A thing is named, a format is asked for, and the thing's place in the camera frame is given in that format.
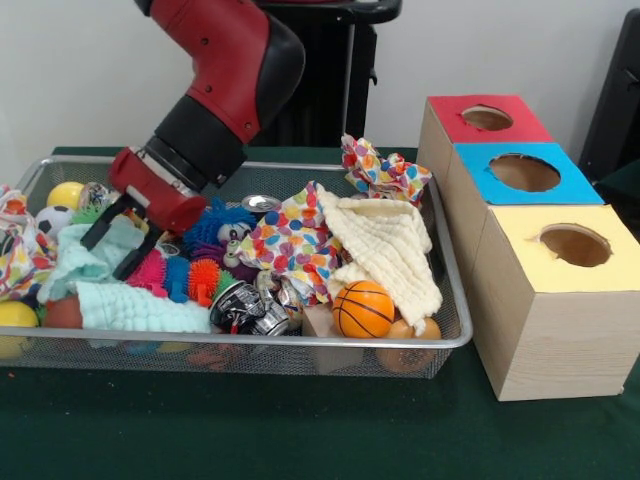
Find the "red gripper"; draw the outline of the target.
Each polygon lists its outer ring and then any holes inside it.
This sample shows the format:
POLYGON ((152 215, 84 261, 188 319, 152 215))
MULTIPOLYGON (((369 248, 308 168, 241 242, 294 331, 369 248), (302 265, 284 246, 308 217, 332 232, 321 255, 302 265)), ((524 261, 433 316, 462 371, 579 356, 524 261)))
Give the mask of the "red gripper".
POLYGON ((108 233, 114 220, 127 226, 133 222, 123 214, 134 202, 151 223, 141 245, 120 262, 113 272, 116 280, 127 280, 155 248, 164 231, 182 235, 201 217, 206 200, 162 166, 144 150, 125 147, 115 157, 109 181, 122 195, 107 207, 80 240, 88 251, 108 233))

